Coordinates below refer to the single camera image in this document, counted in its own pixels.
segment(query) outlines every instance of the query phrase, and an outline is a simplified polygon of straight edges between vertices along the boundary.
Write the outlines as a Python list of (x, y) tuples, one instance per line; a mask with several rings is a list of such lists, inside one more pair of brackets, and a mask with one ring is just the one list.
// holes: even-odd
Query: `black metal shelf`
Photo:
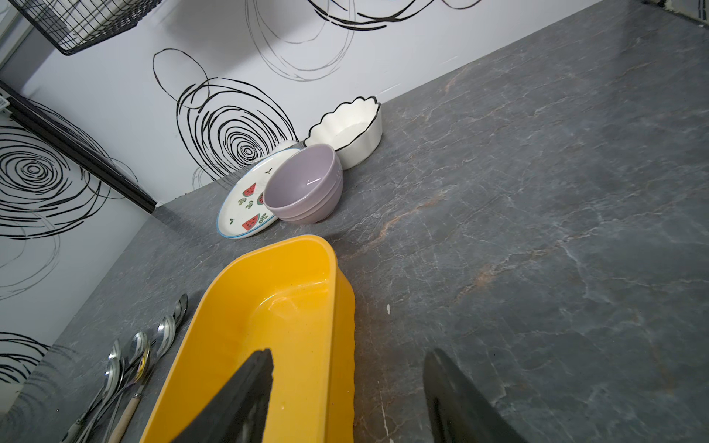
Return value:
[(12, 120), (35, 133), (47, 144), (74, 160), (80, 167), (123, 194), (143, 210), (148, 213), (155, 210), (156, 202), (151, 196), (107, 163), (95, 151), (83, 146), (75, 137), (67, 133), (66, 128), (58, 125), (31, 100), (22, 97), (2, 81), (0, 81), (0, 89), (9, 95), (7, 100), (10, 105), (7, 106), (7, 110), (10, 111)]
[(9, 0), (64, 55), (135, 27), (162, 0)]

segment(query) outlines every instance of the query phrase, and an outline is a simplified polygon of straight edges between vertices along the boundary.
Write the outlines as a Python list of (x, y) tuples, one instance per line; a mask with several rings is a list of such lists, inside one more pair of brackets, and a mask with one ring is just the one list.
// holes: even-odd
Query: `white plate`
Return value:
[(251, 237), (278, 220), (263, 204), (264, 189), (276, 169), (299, 150), (291, 147), (264, 158), (236, 183), (217, 217), (217, 231), (223, 237)]

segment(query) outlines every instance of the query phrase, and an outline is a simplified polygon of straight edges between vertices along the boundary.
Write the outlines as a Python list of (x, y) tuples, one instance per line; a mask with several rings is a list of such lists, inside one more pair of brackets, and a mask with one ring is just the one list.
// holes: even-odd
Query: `metal spoon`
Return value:
[[(189, 305), (189, 299), (187, 298), (187, 294), (182, 294), (180, 298), (177, 300), (175, 303), (175, 306), (172, 311), (172, 318), (174, 319), (175, 323), (175, 332), (177, 331), (177, 328), (184, 322), (184, 319), (187, 314), (187, 308)], [(155, 345), (157, 342), (157, 337), (154, 338), (150, 345)], [(136, 334), (133, 338), (133, 347), (132, 347), (132, 357), (128, 361), (128, 364), (125, 366), (123, 369), (123, 373), (125, 373), (140, 357), (140, 355), (143, 353), (143, 347), (147, 344), (147, 335), (144, 332), (139, 332)], [(113, 409), (113, 414), (111, 414), (111, 419), (108, 422), (108, 427), (106, 428), (106, 434), (104, 434), (104, 440), (103, 442), (106, 443), (108, 436), (111, 433), (111, 430), (113, 429), (113, 422), (116, 419), (116, 413), (118, 412), (118, 407), (121, 405), (121, 400), (123, 399), (123, 390), (121, 390), (121, 393), (118, 394), (118, 400), (116, 401), (116, 406)]]
[[(118, 346), (118, 355), (120, 355), (120, 345), (118, 340), (114, 344), (114, 347)], [(128, 372), (134, 367), (135, 363), (145, 352), (145, 347), (147, 346), (147, 334), (140, 331), (133, 336), (133, 340), (130, 342), (130, 357), (121, 359), (121, 382), (119, 383), (119, 388), (123, 387), (123, 383), (128, 381)], [(108, 426), (106, 427), (106, 432), (104, 433), (103, 442), (106, 443), (108, 436), (111, 435), (111, 430), (113, 429), (113, 422), (116, 421), (116, 413), (118, 412), (118, 407), (121, 405), (121, 400), (123, 400), (123, 391), (116, 393), (118, 400), (116, 400), (116, 406), (113, 408), (113, 413), (111, 414), (111, 419), (108, 421)]]
[(187, 303), (189, 302), (187, 294), (182, 294), (175, 304), (174, 312), (172, 313), (172, 318), (175, 320), (175, 326), (180, 327), (184, 318), (187, 316)]
[(115, 395), (112, 395), (108, 400), (104, 399), (104, 402), (101, 404), (101, 407), (99, 408), (99, 411), (93, 416), (91, 419), (91, 422), (89, 422), (89, 426), (86, 426), (86, 429), (82, 432), (81, 436), (79, 436), (79, 442), (83, 443), (87, 441), (91, 435), (91, 431), (93, 430), (94, 425), (101, 419), (101, 417), (104, 416), (106, 411), (108, 411), (108, 408), (111, 407), (111, 404), (113, 404), (116, 399), (121, 396), (127, 389), (129, 389), (131, 386), (136, 384), (142, 377), (145, 376), (145, 373), (147, 372), (147, 368), (149, 367), (150, 364), (150, 347), (146, 346), (145, 349), (143, 350), (143, 355), (139, 358), (137, 362), (137, 367), (135, 369), (135, 374), (133, 375), (132, 379), (129, 380), (123, 387), (116, 393), (115, 389), (112, 394), (115, 393)]
[(108, 443), (119, 443), (123, 438), (123, 434), (125, 434), (125, 430), (128, 428), (128, 423), (130, 423), (130, 419), (133, 418), (133, 413), (138, 407), (140, 399), (143, 397), (143, 389), (145, 389), (145, 385), (150, 379), (150, 375), (152, 375), (152, 371), (155, 369), (157, 361), (160, 360), (160, 357), (165, 355), (170, 346), (172, 346), (176, 331), (177, 328), (175, 326), (174, 318), (171, 315), (166, 315), (163, 317), (160, 324), (157, 326), (156, 340), (160, 343), (160, 345), (155, 352), (155, 358), (150, 363), (150, 368), (147, 370), (145, 377), (143, 377), (140, 381), (138, 391), (135, 393), (133, 398), (130, 399), (128, 406), (125, 407), (121, 419), (118, 421), (113, 433), (111, 433), (111, 438), (108, 439)]
[(116, 348), (116, 343), (114, 342), (111, 353), (108, 355), (108, 365), (106, 366), (106, 373), (104, 374), (104, 385), (101, 389), (99, 389), (99, 392), (96, 393), (96, 396), (94, 396), (94, 399), (89, 404), (89, 407), (79, 418), (77, 418), (77, 421), (69, 427), (69, 430), (66, 434), (64, 434), (64, 437), (60, 443), (74, 443), (79, 431), (81, 431), (84, 426), (86, 417), (88, 417), (91, 411), (99, 405), (98, 400), (101, 399), (105, 402), (108, 397), (113, 395), (113, 392), (115, 391), (121, 378), (121, 364), (119, 362), (120, 352), (121, 350)]

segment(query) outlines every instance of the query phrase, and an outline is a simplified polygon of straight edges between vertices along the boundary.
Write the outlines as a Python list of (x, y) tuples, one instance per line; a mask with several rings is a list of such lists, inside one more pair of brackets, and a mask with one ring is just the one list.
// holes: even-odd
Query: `countertop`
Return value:
[(530, 442), (709, 441), (708, 47), (696, 23), (605, 0), (385, 103), (379, 148), (322, 223), (224, 239), (219, 182), (158, 208), (0, 440), (59, 441), (116, 337), (183, 292), (194, 311), (241, 254), (311, 233), (354, 288), (356, 442), (432, 441), (436, 347)]

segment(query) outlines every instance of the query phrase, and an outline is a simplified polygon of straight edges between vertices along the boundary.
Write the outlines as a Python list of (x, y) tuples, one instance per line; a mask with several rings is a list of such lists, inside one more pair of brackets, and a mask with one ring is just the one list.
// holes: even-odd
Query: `bowl rim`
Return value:
[(349, 142), (349, 143), (347, 143), (345, 146), (342, 146), (342, 147), (337, 148), (337, 149), (335, 150), (335, 152), (337, 152), (337, 151), (339, 151), (339, 150), (343, 150), (343, 149), (345, 149), (346, 147), (350, 146), (352, 143), (354, 143), (355, 140), (357, 140), (358, 138), (360, 138), (360, 137), (362, 136), (362, 134), (364, 134), (365, 132), (367, 132), (367, 131), (372, 127), (372, 125), (374, 124), (374, 121), (376, 120), (376, 117), (379, 115), (379, 110), (381, 109), (381, 103), (379, 103), (379, 100), (376, 99), (376, 96), (369, 96), (369, 97), (367, 97), (367, 98), (364, 98), (363, 96), (358, 96), (357, 98), (355, 98), (355, 99), (352, 100), (352, 101), (343, 101), (342, 103), (340, 103), (339, 105), (337, 105), (337, 107), (335, 108), (334, 111), (331, 111), (331, 112), (326, 113), (325, 115), (323, 115), (323, 117), (320, 119), (320, 121), (319, 121), (318, 123), (316, 123), (315, 125), (312, 125), (312, 126), (311, 126), (311, 128), (308, 130), (308, 137), (307, 137), (305, 140), (303, 140), (303, 144), (304, 144), (306, 147), (308, 147), (308, 146), (306, 145), (306, 142), (311, 139), (312, 133), (313, 133), (313, 129), (315, 129), (316, 126), (321, 125), (321, 124), (323, 123), (323, 120), (325, 120), (325, 117), (329, 116), (330, 114), (336, 113), (337, 110), (340, 109), (340, 106), (342, 106), (342, 105), (351, 105), (351, 104), (354, 104), (355, 101), (357, 101), (357, 100), (359, 100), (359, 99), (362, 99), (362, 101), (367, 101), (367, 100), (369, 100), (369, 99), (374, 99), (374, 104), (376, 104), (376, 111), (374, 112), (374, 117), (372, 117), (372, 121), (369, 122), (369, 125), (367, 125), (367, 128), (366, 128), (365, 130), (363, 130), (362, 132), (360, 132), (359, 134), (357, 134), (357, 137), (353, 138), (352, 141)]
[[(254, 169), (255, 167), (259, 166), (261, 163), (263, 163), (263, 162), (265, 162), (266, 160), (270, 159), (271, 156), (273, 156), (273, 155), (275, 155), (275, 154), (278, 154), (279, 152), (283, 152), (283, 151), (287, 151), (287, 150), (301, 151), (302, 149), (299, 148), (299, 147), (287, 147), (287, 148), (282, 149), (282, 150), (280, 150), (280, 151), (272, 152), (271, 154), (268, 154), (266, 157), (262, 158), (258, 163), (251, 165), (250, 169), (246, 172), (246, 174), (248, 174), (249, 172), (251, 172), (251, 169)], [(255, 229), (255, 230), (249, 230), (249, 231), (247, 231), (247, 232), (244, 232), (244, 233), (242, 233), (242, 234), (237, 234), (237, 235), (227, 235), (227, 234), (225, 234), (224, 232), (222, 232), (222, 230), (219, 228), (219, 219), (221, 218), (221, 213), (222, 213), (222, 211), (224, 210), (224, 205), (226, 204), (226, 201), (227, 201), (227, 200), (229, 199), (229, 197), (231, 196), (231, 193), (234, 192), (234, 189), (236, 189), (236, 185), (239, 184), (239, 181), (240, 181), (241, 179), (238, 179), (238, 180), (236, 181), (236, 183), (234, 184), (234, 186), (232, 187), (232, 189), (229, 191), (229, 194), (226, 195), (226, 198), (224, 198), (224, 201), (222, 202), (222, 206), (219, 208), (219, 214), (217, 214), (217, 223), (216, 223), (216, 225), (217, 225), (217, 232), (219, 232), (219, 235), (221, 235), (222, 237), (228, 238), (228, 239), (230, 239), (230, 240), (236, 240), (236, 239), (238, 239), (238, 238), (250, 237), (250, 236), (252, 236), (252, 235), (258, 234), (259, 232), (263, 231), (264, 229), (268, 228), (271, 224), (273, 224), (272, 222), (269, 223), (269, 221), (273, 220), (274, 218), (277, 218), (277, 217), (276, 217), (276, 214), (274, 214), (273, 211), (269, 210), (269, 211), (271, 212), (271, 216), (268, 217), (268, 219), (264, 220), (263, 223), (260, 223), (260, 226), (259, 226), (257, 229)]]
[(300, 197), (298, 200), (296, 200), (296, 201), (294, 201), (294, 202), (288, 203), (288, 204), (285, 205), (285, 206), (269, 206), (268, 204), (266, 204), (266, 191), (268, 190), (268, 186), (273, 182), (273, 178), (276, 176), (276, 174), (278, 174), (278, 172), (283, 168), (283, 166), (284, 166), (285, 164), (287, 164), (288, 162), (290, 162), (293, 158), (295, 158), (295, 157), (297, 157), (298, 155), (300, 155), (303, 151), (307, 150), (308, 148), (310, 148), (310, 147), (315, 147), (315, 146), (319, 146), (319, 145), (325, 145), (325, 146), (329, 147), (330, 150), (333, 152), (333, 160), (330, 162), (330, 166), (328, 167), (328, 172), (332, 171), (333, 165), (334, 165), (336, 162), (339, 162), (339, 161), (340, 161), (340, 158), (337, 156), (337, 152), (333, 149), (332, 146), (328, 145), (327, 143), (316, 143), (316, 144), (311, 145), (311, 146), (306, 146), (306, 147), (304, 147), (303, 149), (301, 149), (300, 152), (296, 152), (295, 154), (293, 154), (292, 156), (290, 156), (290, 158), (288, 158), (285, 162), (283, 162), (283, 164), (282, 164), (281, 166), (279, 166), (278, 169), (276, 169), (275, 173), (273, 174), (273, 177), (271, 177), (271, 179), (269, 180), (268, 184), (266, 185), (266, 189), (264, 189), (264, 205), (266, 206), (266, 208), (268, 208), (269, 211), (273, 212), (274, 215), (276, 215), (276, 213), (273, 211), (272, 208), (276, 208), (276, 211), (280, 211), (280, 210), (284, 210), (284, 209), (293, 208), (296, 204), (298, 204), (298, 203), (302, 202), (303, 200), (305, 200), (306, 198), (308, 198), (316, 189), (321, 188), (321, 187), (325, 184), (325, 180), (320, 180), (320, 183), (316, 184), (315, 187), (312, 188), (312, 189), (310, 190), (310, 192), (308, 192), (306, 195)]

